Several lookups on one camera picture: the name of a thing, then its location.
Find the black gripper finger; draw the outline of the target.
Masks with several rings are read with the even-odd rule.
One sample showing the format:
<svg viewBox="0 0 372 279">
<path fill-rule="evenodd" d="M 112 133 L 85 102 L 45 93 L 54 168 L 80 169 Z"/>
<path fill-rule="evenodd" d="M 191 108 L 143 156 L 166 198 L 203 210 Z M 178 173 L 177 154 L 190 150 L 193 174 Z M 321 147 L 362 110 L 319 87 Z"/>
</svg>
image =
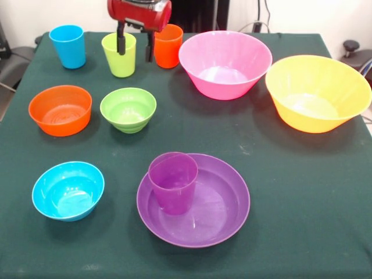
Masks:
<svg viewBox="0 0 372 279">
<path fill-rule="evenodd" d="M 117 23 L 117 52 L 119 55 L 125 55 L 126 53 L 126 38 L 124 35 L 125 22 Z"/>
<path fill-rule="evenodd" d="M 148 44 L 146 46 L 146 55 L 145 60 L 146 62 L 152 62 L 153 61 L 153 49 L 154 49 L 154 32 L 153 31 L 147 31 L 147 38 L 148 38 Z"/>
</svg>

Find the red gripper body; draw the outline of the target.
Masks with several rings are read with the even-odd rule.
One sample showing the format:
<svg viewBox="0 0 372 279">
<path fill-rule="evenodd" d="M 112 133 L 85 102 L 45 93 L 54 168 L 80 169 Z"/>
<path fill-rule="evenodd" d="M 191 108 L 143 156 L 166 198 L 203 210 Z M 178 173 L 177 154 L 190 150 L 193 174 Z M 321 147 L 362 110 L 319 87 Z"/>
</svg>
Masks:
<svg viewBox="0 0 372 279">
<path fill-rule="evenodd" d="M 108 13 L 117 22 L 145 31 L 162 31 L 169 22 L 171 1 L 107 1 Z"/>
</svg>

